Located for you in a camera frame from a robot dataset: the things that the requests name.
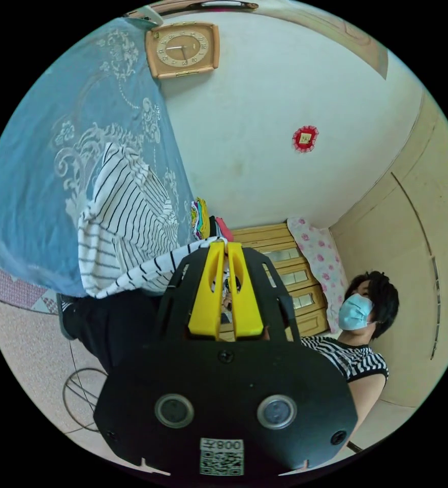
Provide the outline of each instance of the screw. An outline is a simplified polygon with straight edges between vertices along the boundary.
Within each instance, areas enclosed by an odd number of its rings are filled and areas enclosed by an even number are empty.
[[[223,362],[224,364],[229,364],[234,359],[234,353],[231,351],[222,350],[219,351],[217,358],[220,362]]]
[[[107,431],[107,437],[113,442],[117,442],[117,435],[112,431]]]
[[[346,431],[337,431],[331,438],[331,444],[333,446],[339,445],[346,438]]]

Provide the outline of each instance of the qr code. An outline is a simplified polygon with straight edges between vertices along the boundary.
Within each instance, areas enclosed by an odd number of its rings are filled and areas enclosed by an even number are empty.
[[[240,476],[244,474],[242,441],[202,439],[200,452],[200,474],[212,476]]]

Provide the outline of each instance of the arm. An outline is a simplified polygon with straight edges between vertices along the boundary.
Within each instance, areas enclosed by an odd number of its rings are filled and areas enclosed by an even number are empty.
[[[384,375],[375,374],[366,376],[365,378],[360,378],[359,380],[352,381],[348,384],[355,403],[356,413],[358,415],[358,422],[356,423],[356,427],[349,438],[356,433],[366,416],[370,413],[373,405],[380,398],[386,381],[387,380]],[[347,442],[344,443],[341,450],[343,450],[346,446]]]

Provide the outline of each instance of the face mask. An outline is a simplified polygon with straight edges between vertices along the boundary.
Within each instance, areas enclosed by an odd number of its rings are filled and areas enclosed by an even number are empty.
[[[339,309],[339,327],[342,330],[358,330],[368,325],[368,315],[373,310],[373,302],[355,293]]]

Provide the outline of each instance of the yellow bracket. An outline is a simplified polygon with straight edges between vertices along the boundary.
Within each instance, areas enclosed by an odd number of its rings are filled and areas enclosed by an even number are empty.
[[[233,304],[234,338],[259,336],[263,332],[263,321],[256,296],[249,277],[243,248],[238,242],[228,243],[229,286]],[[241,284],[238,292],[236,278]]]
[[[192,335],[219,338],[222,305],[222,275],[226,249],[224,242],[213,242],[200,280],[194,308],[188,323]]]

